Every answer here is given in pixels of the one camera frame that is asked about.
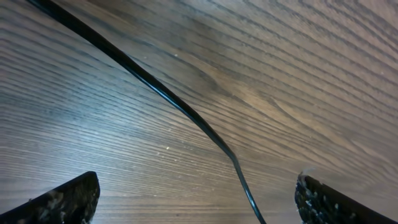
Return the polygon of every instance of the wood grain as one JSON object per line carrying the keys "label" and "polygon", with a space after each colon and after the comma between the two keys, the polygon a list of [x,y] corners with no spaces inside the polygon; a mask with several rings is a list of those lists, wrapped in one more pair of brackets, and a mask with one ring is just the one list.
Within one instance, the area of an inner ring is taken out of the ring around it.
{"label": "wood grain", "polygon": [[[398,2],[63,0],[236,152],[268,223],[299,172],[398,220]],[[257,223],[192,122],[23,0],[1,1],[0,212],[88,170],[95,223]]]}

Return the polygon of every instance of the black wire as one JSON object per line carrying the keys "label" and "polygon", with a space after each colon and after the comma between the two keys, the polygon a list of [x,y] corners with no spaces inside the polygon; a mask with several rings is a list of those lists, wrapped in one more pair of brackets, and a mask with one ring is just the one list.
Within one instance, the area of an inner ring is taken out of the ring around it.
{"label": "black wire", "polygon": [[241,167],[238,162],[238,158],[235,156],[234,152],[228,147],[224,140],[210,127],[210,125],[186,102],[182,101],[176,94],[170,91],[166,86],[161,84],[155,77],[146,72],[141,68],[136,62],[131,60],[125,53],[107,41],[103,36],[97,33],[95,30],[90,28],[84,22],[76,18],[74,15],[70,14],[68,11],[61,8],[59,5],[55,4],[51,0],[27,0],[34,6],[39,8],[41,11],[60,22],[67,28],[71,29],[78,35],[82,36],[84,39],[92,43],[95,47],[102,50],[105,54],[115,60],[118,64],[123,66],[127,71],[133,74],[145,85],[149,86],[155,92],[157,92],[161,97],[175,106],[183,114],[188,116],[202,131],[204,131],[213,142],[217,144],[227,156],[232,160],[234,164],[236,173],[238,174],[239,180],[242,183],[244,192],[248,196],[250,205],[252,206],[254,213],[259,219],[260,223],[266,224],[261,212],[259,211],[253,196],[250,193],[249,186],[246,183]]}

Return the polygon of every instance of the glossy black cable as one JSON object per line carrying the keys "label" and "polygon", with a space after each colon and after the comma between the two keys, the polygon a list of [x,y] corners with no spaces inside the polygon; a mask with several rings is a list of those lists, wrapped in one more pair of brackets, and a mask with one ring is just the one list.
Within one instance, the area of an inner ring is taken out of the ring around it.
{"label": "glossy black cable", "polygon": [[118,64],[123,66],[127,71],[133,74],[136,78],[138,78],[145,85],[149,86],[155,92],[157,92],[161,97],[175,106],[178,110],[180,110],[183,114],[188,116],[202,131],[204,131],[207,136],[213,140],[214,143],[217,144],[227,156],[232,160],[236,173],[238,174],[239,180],[242,183],[243,189],[248,196],[250,204],[259,219],[260,223],[266,224],[264,221],[261,212],[259,211],[253,196],[250,193],[249,186],[246,183],[241,167],[238,162],[238,158],[235,156],[234,152],[228,147],[228,145],[224,142],[224,140],[210,127],[210,125],[190,106],[186,104],[186,102],[182,101],[176,94],[171,92],[166,86],[161,84],[155,77],[146,72],[143,68],[141,68],[136,62],[134,62],[130,57],[128,57],[125,53],[107,41],[103,36],[97,33],[95,30],[90,28],[84,22],[76,18],[74,15],[70,14],[68,11],[61,8],[59,5],[55,4],[51,0],[27,0],[41,11],[63,24],[67,28],[71,29],[90,43],[92,43],[95,47],[102,50],[106,55],[115,60]]}

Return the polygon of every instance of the wooden table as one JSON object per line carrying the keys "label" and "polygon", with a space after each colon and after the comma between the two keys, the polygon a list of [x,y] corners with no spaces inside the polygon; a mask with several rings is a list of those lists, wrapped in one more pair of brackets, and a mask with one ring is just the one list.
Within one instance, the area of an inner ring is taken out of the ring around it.
{"label": "wooden table", "polygon": [[[233,148],[268,223],[302,170],[398,220],[398,3],[57,1]],[[88,170],[94,223],[257,223],[226,155],[116,62],[2,0],[0,212]]]}

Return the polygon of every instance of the black cord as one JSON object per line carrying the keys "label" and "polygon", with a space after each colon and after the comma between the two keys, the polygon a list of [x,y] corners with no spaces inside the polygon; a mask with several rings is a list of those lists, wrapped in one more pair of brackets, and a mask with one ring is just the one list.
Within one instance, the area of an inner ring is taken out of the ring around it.
{"label": "black cord", "polygon": [[132,75],[138,78],[145,85],[149,86],[155,92],[157,92],[161,97],[179,109],[183,114],[188,116],[202,131],[204,131],[207,136],[210,137],[213,142],[217,144],[227,156],[232,160],[234,164],[236,173],[238,174],[239,180],[242,183],[244,192],[248,196],[250,205],[252,206],[254,213],[259,219],[260,223],[266,224],[261,212],[259,211],[253,196],[250,193],[249,186],[246,183],[241,167],[238,162],[238,158],[235,156],[234,152],[228,147],[224,140],[210,127],[210,125],[186,102],[182,101],[176,94],[170,91],[166,86],[161,84],[155,77],[141,68],[136,62],[131,60],[125,53],[107,41],[103,36],[97,33],[95,30],[90,28],[84,22],[76,18],[74,15],[70,14],[68,11],[61,8],[59,5],[55,4],[51,0],[27,0],[34,6],[39,8],[41,11],[60,22],[67,28],[71,29],[78,35],[82,36],[84,39],[92,43],[95,47],[102,50],[105,54],[123,66]]}

